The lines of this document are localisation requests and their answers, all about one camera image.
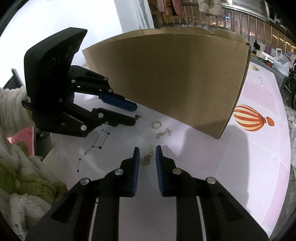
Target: metal railing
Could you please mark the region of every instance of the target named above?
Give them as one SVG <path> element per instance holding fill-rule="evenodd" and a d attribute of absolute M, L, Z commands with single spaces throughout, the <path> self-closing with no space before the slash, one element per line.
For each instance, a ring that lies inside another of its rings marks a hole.
<path fill-rule="evenodd" d="M 213 28 L 220 28 L 232 32 L 237 32 L 242 36 L 245 36 L 248 41 L 250 41 L 250 38 L 252 40 L 257 40 L 258 42 L 262 42 L 263 44 L 266 44 L 270 47 L 270 50 L 273 48 L 278 48 L 280 46 L 280 43 L 282 45 L 283 42 L 283 52 L 290 51 L 292 53 L 296 52 L 296 44 L 295 44 L 295 38 L 287 31 L 287 29 L 282 26 L 278 25 L 272 21 L 270 21 L 267 17 L 260 15 L 254 11 L 248 10 L 246 8 L 240 7 L 240 6 L 234 6 L 234 5 L 228 5 L 225 3 L 222 3 L 222 8 L 224 10 L 224 16 L 213 16 L 213 15 L 206 15 L 205 13 L 202 13 L 200 11 L 194 11 L 194 8 L 198 7 L 198 1 L 197 0 L 184 0 L 182 1 L 182 5 L 184 8 L 185 14 L 183 16 L 173 16 L 168 15 L 166 16 L 164 13 L 159 13 L 158 19 L 160 21 L 161 27 L 165 26 L 171 26 L 171 27 L 201 27 L 205 29 L 213 29 Z M 242 26 L 242 15 L 246 17 L 247 19 L 247 33 L 246 31 L 243 31 Z M 234 16 L 238 16 L 238 28 L 234 27 Z M 250 25 L 250 18 L 255 19 L 254 26 Z M 258 24 L 263 23 L 263 33 L 260 34 L 260 38 L 258 39 Z M 255 29 L 255 34 L 251 32 L 251 27 Z"/>

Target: table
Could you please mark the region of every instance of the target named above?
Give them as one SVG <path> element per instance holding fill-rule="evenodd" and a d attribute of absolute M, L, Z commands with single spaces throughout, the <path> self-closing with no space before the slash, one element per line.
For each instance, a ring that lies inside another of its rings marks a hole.
<path fill-rule="evenodd" d="M 258 131 L 247 131 L 232 115 L 219 140 L 141 105 L 131 113 L 83 94 L 75 96 L 75 103 L 88 110 L 103 107 L 142 118 L 131 127 L 102 125 L 86 138 L 52 134 L 68 188 L 83 177 L 104 177 L 130 158 L 135 146 L 143 158 L 149 144 L 161 145 L 163 154 L 193 177 L 215 177 L 271 235 L 285 199 L 290 171 L 288 124 L 273 73 L 250 62 L 237 103 L 255 109 L 271 125 L 265 123 Z M 153 121 L 160 121 L 162 127 L 153 129 Z M 172 136 L 155 139 L 166 128 L 172 130 Z M 102 148 L 89 150 L 97 137 L 96 145 Z M 160 195 L 154 156 L 151 165 L 140 166 L 136 196 L 120 199 L 119 236 L 120 240 L 147 241 L 176 238 L 176 201 Z"/>

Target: cardboard box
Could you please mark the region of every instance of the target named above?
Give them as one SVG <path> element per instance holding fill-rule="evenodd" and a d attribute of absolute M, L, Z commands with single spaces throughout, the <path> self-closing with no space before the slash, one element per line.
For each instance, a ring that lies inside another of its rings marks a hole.
<path fill-rule="evenodd" d="M 219 139 L 241 93 L 251 48 L 229 31 L 166 27 L 124 33 L 83 54 L 115 93 Z"/>

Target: metal chain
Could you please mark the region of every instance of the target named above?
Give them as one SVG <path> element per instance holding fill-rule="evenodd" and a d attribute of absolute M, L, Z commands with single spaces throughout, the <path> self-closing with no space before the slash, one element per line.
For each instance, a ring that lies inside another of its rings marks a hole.
<path fill-rule="evenodd" d="M 172 130 L 169 129 L 169 128 L 167 128 L 165 132 L 157 133 L 156 136 L 155 136 L 155 138 L 156 139 L 159 139 L 160 137 L 162 137 L 162 136 L 164 136 L 166 134 L 168 134 L 169 136 L 171 136 L 172 135 Z"/>

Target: metal screw head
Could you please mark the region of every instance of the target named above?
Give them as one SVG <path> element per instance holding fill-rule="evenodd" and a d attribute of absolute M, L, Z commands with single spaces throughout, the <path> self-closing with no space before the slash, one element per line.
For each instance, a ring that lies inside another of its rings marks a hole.
<path fill-rule="evenodd" d="M 177 174 L 177 175 L 179 175 L 179 174 L 181 174 L 181 169 L 180 168 L 175 168 L 175 169 L 173 169 L 173 174 Z"/>
<path fill-rule="evenodd" d="M 80 184 L 81 185 L 87 185 L 89 183 L 89 179 L 88 178 L 82 178 L 81 180 L 80 180 Z"/>
<path fill-rule="evenodd" d="M 209 184 L 215 184 L 215 183 L 216 183 L 216 179 L 213 178 L 213 177 L 209 177 L 209 178 L 207 178 L 207 182 L 208 182 Z"/>
<path fill-rule="evenodd" d="M 82 126 L 81 126 L 81 130 L 82 130 L 82 131 L 85 131 L 85 130 L 86 130 L 86 125 L 82 125 Z"/>
<path fill-rule="evenodd" d="M 122 170 L 122 169 L 116 169 L 116 170 L 115 170 L 115 175 L 120 176 L 120 175 L 122 175 L 122 174 L 123 174 L 123 170 Z"/>

